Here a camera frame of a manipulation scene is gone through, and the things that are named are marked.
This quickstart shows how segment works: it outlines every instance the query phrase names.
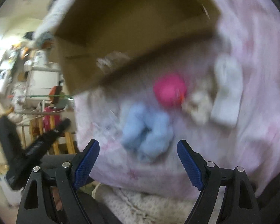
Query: metal screw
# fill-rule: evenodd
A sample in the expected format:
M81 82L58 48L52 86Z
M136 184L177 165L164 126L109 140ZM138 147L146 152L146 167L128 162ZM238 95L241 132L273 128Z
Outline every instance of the metal screw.
M243 172L243 171L244 171L244 169L243 169L241 166L238 166L238 167L237 167L237 170L238 170L239 172Z
M33 172L35 172L35 173L37 173L39 170L40 170L40 167L39 167L39 166L35 166L35 167L33 168Z
M208 161L208 162L206 163L206 165L207 165L208 167L214 167L214 166L215 166L215 164L214 164L212 161Z
M64 168L67 168L67 167L70 166L70 162L66 161L66 162L64 162L64 163L62 164L62 166L63 166Z

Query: cardboard box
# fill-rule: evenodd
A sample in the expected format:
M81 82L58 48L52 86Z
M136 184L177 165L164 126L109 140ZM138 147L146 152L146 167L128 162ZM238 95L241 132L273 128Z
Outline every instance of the cardboard box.
M76 94L167 42L211 33L218 17L212 0L76 0L55 34L55 61Z

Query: beige patterned cloth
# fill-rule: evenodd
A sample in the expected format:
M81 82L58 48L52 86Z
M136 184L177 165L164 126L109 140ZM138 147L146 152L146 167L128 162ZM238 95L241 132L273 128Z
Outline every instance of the beige patterned cloth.
M195 202L180 201L99 184L92 196L105 204L123 224L183 224ZM223 192L209 221L216 223Z

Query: blue textured pad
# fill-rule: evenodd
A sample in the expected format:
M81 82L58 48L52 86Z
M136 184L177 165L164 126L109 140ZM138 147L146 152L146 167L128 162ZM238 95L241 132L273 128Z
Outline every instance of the blue textured pad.
M177 143L177 155L181 160L181 163L184 166L184 169L186 170L192 185L197 187L199 191L202 190L204 184L201 178L201 171L194 162L190 153L183 145L182 141Z
M75 182L73 187L78 189L86 184L88 176L93 168L96 159L100 153L100 145L98 141L94 143L89 148L89 151L86 153L85 157L82 159L80 165L77 167L75 172Z

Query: light blue plush toy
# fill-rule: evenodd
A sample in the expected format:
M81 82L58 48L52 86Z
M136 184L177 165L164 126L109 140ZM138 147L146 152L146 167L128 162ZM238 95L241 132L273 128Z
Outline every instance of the light blue plush toy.
M148 108L144 103L134 104L122 131L123 147L137 155L142 162L153 162L168 150L173 139L169 115Z

